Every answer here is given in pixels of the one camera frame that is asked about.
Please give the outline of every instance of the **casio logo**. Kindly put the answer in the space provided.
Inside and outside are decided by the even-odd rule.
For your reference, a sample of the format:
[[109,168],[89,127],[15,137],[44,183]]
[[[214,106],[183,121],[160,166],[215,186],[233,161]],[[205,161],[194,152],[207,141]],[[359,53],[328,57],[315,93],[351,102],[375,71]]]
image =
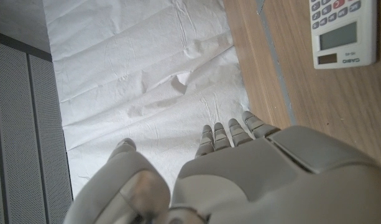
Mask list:
[[360,62],[360,59],[355,58],[355,59],[347,59],[342,61],[342,63],[354,63],[354,62]]

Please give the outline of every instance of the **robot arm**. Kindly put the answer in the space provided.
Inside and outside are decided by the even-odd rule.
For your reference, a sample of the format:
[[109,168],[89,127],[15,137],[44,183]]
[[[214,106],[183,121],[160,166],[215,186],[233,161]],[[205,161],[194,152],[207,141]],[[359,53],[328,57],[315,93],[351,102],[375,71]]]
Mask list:
[[84,186],[65,223],[381,223],[381,167],[301,126],[284,130],[246,111],[203,128],[195,159],[170,192],[130,139]]

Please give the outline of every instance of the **calculator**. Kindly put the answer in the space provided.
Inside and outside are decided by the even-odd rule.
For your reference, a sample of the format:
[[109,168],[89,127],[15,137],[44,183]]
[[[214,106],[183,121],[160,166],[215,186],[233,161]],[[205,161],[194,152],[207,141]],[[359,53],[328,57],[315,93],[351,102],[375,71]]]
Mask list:
[[377,0],[310,2],[316,69],[370,65],[377,58]]

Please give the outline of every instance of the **calculator button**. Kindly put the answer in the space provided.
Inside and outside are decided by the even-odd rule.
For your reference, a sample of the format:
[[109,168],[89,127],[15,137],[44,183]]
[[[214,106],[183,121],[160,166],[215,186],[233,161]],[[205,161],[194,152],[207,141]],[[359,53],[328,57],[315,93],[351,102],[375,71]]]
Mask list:
[[328,17],[328,22],[332,22],[334,20],[337,19],[337,13],[335,12],[334,14],[331,14],[329,17]]
[[315,23],[312,25],[312,28],[313,28],[313,29],[317,29],[317,28],[319,28],[319,22],[315,22]]
[[353,4],[351,4],[351,6],[349,6],[349,11],[354,12],[354,11],[360,9],[361,7],[362,7],[362,3],[360,1],[357,1]]
[[320,20],[320,26],[324,26],[326,24],[327,24],[327,18]]
[[321,0],[321,4],[322,5],[325,5],[325,4],[327,4],[327,3],[329,3],[331,0]]
[[316,11],[320,8],[320,2],[316,2],[314,5],[312,5],[312,11]]
[[345,4],[345,0],[337,0],[337,1],[334,1],[334,9],[337,9],[341,6],[343,6]]
[[313,16],[312,16],[312,20],[315,21],[315,20],[319,19],[319,18],[320,18],[320,15],[321,15],[320,11],[314,13]]
[[326,6],[326,7],[321,11],[321,13],[322,13],[323,15],[327,15],[327,14],[329,14],[329,12],[331,12],[331,5]]
[[344,17],[347,14],[347,8],[343,8],[338,12],[338,17]]

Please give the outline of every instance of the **wooden table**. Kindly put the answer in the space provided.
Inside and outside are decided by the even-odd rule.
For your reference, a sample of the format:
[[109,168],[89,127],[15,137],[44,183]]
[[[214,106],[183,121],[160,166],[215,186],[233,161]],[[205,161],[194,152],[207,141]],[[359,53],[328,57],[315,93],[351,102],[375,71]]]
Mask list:
[[252,112],[334,136],[381,163],[381,2],[379,61],[337,70],[313,67],[308,1],[265,0],[260,15],[255,0],[224,5]]

